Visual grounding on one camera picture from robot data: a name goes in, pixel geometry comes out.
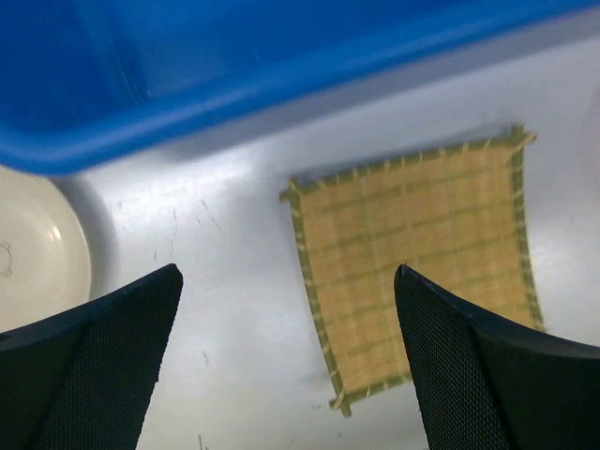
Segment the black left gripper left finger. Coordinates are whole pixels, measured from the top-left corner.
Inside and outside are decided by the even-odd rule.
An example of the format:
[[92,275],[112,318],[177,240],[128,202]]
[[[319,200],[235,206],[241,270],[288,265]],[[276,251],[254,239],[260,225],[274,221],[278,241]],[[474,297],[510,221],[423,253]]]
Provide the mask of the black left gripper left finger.
[[135,448],[182,290],[171,263],[3,332],[2,448]]

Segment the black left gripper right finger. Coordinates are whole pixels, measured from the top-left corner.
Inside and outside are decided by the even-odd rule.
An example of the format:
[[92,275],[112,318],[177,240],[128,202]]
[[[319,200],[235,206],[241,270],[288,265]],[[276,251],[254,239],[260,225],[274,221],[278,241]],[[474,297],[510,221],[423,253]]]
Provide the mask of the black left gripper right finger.
[[429,448],[598,448],[597,347],[507,320],[405,264],[395,298]]

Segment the cream white plate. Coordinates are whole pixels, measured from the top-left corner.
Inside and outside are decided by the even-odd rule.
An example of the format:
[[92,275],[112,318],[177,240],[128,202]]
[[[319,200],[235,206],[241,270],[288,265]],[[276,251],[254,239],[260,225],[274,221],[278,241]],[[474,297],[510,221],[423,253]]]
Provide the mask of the cream white plate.
[[48,179],[1,169],[1,331],[90,299],[92,264],[83,227]]

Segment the woven bamboo mat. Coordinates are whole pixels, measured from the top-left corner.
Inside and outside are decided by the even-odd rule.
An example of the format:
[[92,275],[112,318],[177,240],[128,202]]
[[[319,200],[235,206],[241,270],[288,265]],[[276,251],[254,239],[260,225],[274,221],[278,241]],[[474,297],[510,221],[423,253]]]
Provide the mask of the woven bamboo mat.
[[524,156],[536,137],[515,125],[498,137],[289,180],[279,198],[291,208],[333,410],[350,416],[354,403],[411,378],[394,296],[402,264],[544,329],[524,200]]

